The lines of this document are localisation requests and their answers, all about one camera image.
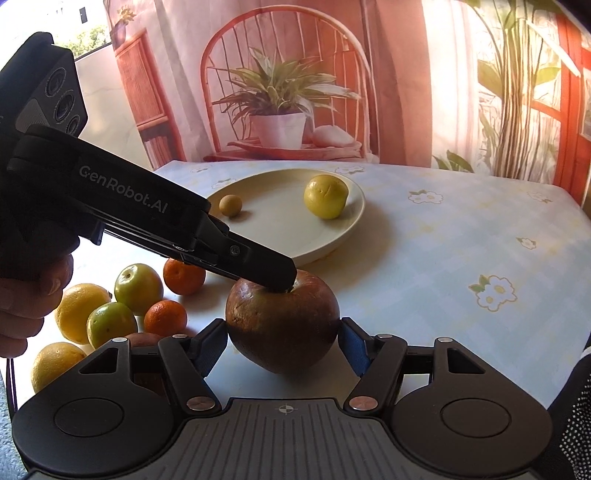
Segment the flower pattern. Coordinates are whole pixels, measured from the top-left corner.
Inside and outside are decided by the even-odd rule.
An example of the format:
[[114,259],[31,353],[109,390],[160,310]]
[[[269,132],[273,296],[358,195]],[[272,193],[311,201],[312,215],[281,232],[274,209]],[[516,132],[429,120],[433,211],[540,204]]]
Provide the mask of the flower pattern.
[[547,198],[546,195],[544,195],[543,193],[527,192],[527,195],[529,195],[530,198],[532,198],[533,200],[537,200],[538,202],[550,203],[552,201],[549,198]]
[[521,244],[522,247],[526,247],[528,250],[534,250],[538,246],[538,242],[535,240],[530,240],[529,238],[521,238],[517,237],[517,241]]
[[515,288],[505,277],[481,275],[478,283],[468,288],[476,294],[478,306],[489,312],[498,312],[504,303],[517,300]]
[[340,173],[341,175],[353,175],[355,173],[363,173],[365,168],[353,166],[353,167],[338,167],[335,169],[335,173]]
[[443,195],[435,192],[428,192],[427,190],[419,190],[418,192],[408,192],[408,199],[414,203],[441,203]]
[[217,189],[219,187],[225,187],[226,185],[230,185],[233,181],[236,181],[236,179],[224,179],[224,180],[218,180],[216,183],[214,183],[212,185],[213,189]]

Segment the window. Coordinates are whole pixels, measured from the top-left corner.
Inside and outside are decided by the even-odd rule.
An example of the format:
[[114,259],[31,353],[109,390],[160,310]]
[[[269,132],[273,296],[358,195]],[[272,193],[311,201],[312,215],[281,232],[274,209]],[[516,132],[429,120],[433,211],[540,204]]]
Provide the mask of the window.
[[0,69],[35,32],[78,58],[110,41],[103,0],[0,0]]

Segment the table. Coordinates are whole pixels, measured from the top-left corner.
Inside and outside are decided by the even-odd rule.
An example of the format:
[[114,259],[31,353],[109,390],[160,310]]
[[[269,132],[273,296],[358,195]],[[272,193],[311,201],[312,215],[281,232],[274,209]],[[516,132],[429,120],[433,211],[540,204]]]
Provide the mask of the table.
[[[368,333],[410,345],[451,336],[548,407],[580,358],[591,330],[591,222],[562,189],[425,168],[338,162],[172,162],[157,174],[202,196],[277,168],[320,168],[349,176],[367,208],[353,235],[306,269],[337,295],[341,315]],[[165,259],[105,235],[74,253],[72,284],[112,291],[119,272]],[[232,281],[208,274],[203,290],[179,299],[197,331],[223,317]],[[19,404],[33,394],[37,352],[62,341],[52,316],[16,359]],[[358,379],[337,346],[306,375],[281,377],[228,344],[207,378],[222,403],[231,396],[317,397],[342,402]],[[425,379],[405,381],[404,393]]]

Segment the green apple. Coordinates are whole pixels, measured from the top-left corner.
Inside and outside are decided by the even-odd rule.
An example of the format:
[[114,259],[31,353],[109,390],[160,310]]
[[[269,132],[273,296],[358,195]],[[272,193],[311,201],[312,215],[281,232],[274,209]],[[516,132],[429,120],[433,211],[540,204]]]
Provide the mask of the green apple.
[[155,269],[143,263],[124,268],[115,282],[115,300],[143,316],[164,297],[164,286]]
[[138,324],[133,312],[117,301],[98,307],[86,322],[88,340],[94,349],[113,338],[126,337],[137,331]]

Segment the white flower pot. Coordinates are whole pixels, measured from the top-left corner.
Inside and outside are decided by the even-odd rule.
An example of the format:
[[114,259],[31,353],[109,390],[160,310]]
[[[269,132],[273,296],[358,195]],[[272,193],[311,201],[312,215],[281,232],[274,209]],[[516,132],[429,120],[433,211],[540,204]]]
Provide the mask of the white flower pot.
[[304,136],[306,115],[302,112],[287,115],[253,115],[252,126],[261,145],[268,148],[299,150]]

